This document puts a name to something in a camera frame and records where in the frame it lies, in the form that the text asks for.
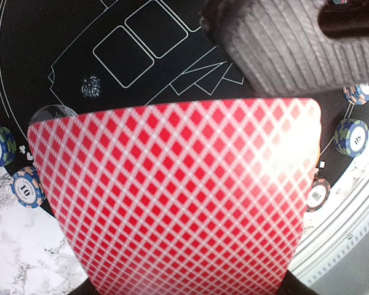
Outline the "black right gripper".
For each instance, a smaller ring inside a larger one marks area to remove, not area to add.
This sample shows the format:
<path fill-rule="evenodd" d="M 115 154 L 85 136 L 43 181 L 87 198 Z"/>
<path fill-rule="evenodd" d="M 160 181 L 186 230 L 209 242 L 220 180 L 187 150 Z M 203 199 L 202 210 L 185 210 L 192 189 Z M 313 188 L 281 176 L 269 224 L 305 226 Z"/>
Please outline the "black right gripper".
<path fill-rule="evenodd" d="M 369 82 L 369 1 L 207 1 L 200 23 L 263 97 Z"/>

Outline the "blue orange chip stack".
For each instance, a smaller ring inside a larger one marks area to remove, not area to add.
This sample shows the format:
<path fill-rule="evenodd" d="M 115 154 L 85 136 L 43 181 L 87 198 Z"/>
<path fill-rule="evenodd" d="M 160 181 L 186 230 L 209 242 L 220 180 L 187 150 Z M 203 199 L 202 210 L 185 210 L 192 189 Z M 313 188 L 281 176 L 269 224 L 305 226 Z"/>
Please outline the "blue orange chip stack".
<path fill-rule="evenodd" d="M 344 87 L 343 93 L 350 104 L 364 105 L 369 101 L 369 83 Z"/>

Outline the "red chip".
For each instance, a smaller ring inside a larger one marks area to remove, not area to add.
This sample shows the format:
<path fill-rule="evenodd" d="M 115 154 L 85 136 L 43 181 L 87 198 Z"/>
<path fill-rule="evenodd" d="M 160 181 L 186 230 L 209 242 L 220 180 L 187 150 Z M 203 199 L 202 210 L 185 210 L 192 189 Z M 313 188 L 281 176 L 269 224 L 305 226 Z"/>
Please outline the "red chip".
<path fill-rule="evenodd" d="M 325 178 L 316 176 L 307 198 L 306 211 L 311 213 L 323 207 L 329 198 L 330 190 L 330 183 Z"/>

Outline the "red playing card deck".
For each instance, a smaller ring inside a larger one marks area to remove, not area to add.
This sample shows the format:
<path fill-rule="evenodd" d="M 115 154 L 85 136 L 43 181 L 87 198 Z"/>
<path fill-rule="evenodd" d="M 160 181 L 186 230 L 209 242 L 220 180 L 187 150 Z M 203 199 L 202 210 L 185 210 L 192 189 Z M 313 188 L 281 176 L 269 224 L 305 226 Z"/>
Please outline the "red playing card deck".
<path fill-rule="evenodd" d="M 288 267 L 319 156 L 311 98 L 206 100 L 30 125 L 62 232 L 99 294 L 305 294 Z"/>

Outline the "black white poker chip stack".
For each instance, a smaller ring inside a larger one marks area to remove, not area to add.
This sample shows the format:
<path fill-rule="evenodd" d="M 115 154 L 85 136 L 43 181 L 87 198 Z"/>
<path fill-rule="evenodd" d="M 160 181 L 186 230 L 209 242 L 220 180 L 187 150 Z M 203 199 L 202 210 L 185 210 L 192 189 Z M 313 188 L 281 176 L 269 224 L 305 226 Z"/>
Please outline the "black white poker chip stack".
<path fill-rule="evenodd" d="M 41 180 L 34 166 L 27 166 L 12 175 L 10 188 L 18 202 L 26 208 L 37 208 L 46 199 Z"/>

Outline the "green poker chip stack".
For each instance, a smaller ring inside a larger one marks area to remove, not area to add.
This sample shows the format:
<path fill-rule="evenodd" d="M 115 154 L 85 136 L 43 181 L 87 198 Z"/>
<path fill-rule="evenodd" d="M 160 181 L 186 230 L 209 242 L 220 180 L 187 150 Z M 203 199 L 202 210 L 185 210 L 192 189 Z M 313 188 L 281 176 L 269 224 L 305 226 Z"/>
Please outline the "green poker chip stack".
<path fill-rule="evenodd" d="M 15 160 L 17 144 L 12 132 L 7 127 L 0 127 L 0 167 L 5 167 Z"/>

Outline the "round black poker mat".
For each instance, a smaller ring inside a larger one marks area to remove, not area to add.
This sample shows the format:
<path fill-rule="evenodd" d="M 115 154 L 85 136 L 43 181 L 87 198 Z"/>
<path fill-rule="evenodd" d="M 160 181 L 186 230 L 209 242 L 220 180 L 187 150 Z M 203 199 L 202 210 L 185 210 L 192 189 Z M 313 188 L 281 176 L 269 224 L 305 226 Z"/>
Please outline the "round black poker mat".
<path fill-rule="evenodd" d="M 202 1 L 0 1 L 0 126 L 8 173 L 32 165 L 35 112 L 243 98 L 251 86 L 196 28 Z"/>

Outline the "silver dealer button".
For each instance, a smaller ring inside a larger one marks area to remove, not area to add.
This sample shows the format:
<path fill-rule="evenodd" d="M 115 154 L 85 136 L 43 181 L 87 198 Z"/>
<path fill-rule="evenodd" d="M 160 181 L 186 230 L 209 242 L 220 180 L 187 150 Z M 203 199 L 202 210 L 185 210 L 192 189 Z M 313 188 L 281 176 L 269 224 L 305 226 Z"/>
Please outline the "silver dealer button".
<path fill-rule="evenodd" d="M 70 107 L 62 104 L 52 104 L 44 106 L 43 108 L 36 111 L 36 113 L 33 115 L 32 121 L 41 122 L 50 119 L 75 116 L 77 116 L 77 113 Z"/>

